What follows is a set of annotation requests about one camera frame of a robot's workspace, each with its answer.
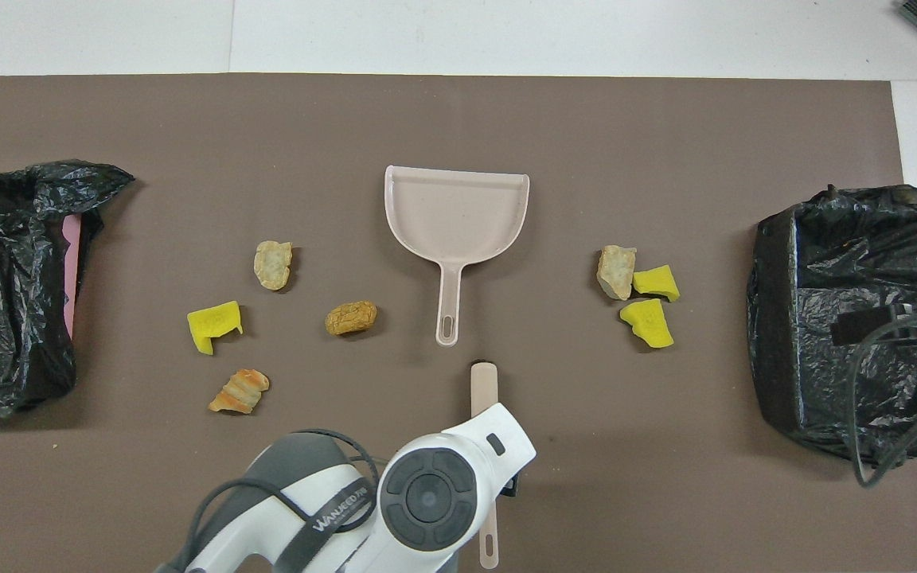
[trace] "yellow sponge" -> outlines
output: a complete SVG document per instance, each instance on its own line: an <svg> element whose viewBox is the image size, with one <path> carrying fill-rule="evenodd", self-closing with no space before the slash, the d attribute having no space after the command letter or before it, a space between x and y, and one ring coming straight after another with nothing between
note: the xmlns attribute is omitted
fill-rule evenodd
<svg viewBox="0 0 917 573"><path fill-rule="evenodd" d="M650 348L665 348L674 344L663 317L663 307L656 298L632 303L618 313L624 322L632 325L632 334L646 341Z"/></svg>
<svg viewBox="0 0 917 573"><path fill-rule="evenodd" d="M669 265L658 266L650 271L636 271L632 275L632 287L636 293L659 294L674 302L681 295L677 291L674 275L670 273Z"/></svg>
<svg viewBox="0 0 917 573"><path fill-rule="evenodd" d="M194 310L186 315L189 322L189 334L197 349L206 355L214 354L211 338L239 330L243 333L243 319L240 318L240 304L229 301L216 307Z"/></svg>

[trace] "pink dustpan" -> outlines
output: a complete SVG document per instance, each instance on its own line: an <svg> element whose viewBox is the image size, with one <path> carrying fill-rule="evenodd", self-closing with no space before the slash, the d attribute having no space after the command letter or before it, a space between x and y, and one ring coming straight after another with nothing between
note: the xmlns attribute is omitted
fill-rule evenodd
<svg viewBox="0 0 917 573"><path fill-rule="evenodd" d="M441 267L437 344L459 339L462 269L503 253L519 236L528 175L389 166L384 210L398 242Z"/></svg>

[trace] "brown mat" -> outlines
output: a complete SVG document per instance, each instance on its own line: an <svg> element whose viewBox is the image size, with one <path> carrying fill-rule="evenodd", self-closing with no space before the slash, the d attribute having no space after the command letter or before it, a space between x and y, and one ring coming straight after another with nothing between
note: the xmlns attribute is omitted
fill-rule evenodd
<svg viewBox="0 0 917 573"><path fill-rule="evenodd" d="M888 84L0 77L0 171L72 157L141 182L88 261L79 385L0 423L1 571L153 570L273 439L335 428L389 457L465 419L478 358L539 450L499 501L500 571L917 570L917 461L865 492L778 435L745 334L757 221L902 181ZM436 266L385 222L389 164L532 179L519 240L466 269L455 348L433 338ZM268 239L299 247L283 294L252 276ZM672 265L672 348L597 287L611 243ZM375 329L324 333L358 298ZM199 354L185 313L233 299L245 335ZM243 367L271 378L254 415L208 412Z"/></svg>

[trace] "brush handle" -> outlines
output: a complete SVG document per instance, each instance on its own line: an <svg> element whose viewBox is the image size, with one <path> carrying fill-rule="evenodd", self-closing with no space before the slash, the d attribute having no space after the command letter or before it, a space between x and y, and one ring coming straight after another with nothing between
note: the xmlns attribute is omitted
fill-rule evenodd
<svg viewBox="0 0 917 573"><path fill-rule="evenodd" d="M470 368L470 405L472 414L483 412L498 402L498 367L490 362L479 362ZM498 502L490 502L487 520L480 527L480 566L494 569L498 566Z"/></svg>

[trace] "black circular button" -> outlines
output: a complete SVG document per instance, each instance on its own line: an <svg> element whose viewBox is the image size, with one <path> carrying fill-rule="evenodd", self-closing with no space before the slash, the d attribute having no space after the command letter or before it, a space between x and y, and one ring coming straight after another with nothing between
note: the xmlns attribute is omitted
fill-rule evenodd
<svg viewBox="0 0 917 573"><path fill-rule="evenodd" d="M419 521L436 522L451 510L451 487L440 477L425 473L408 486L405 505L412 517Z"/></svg>

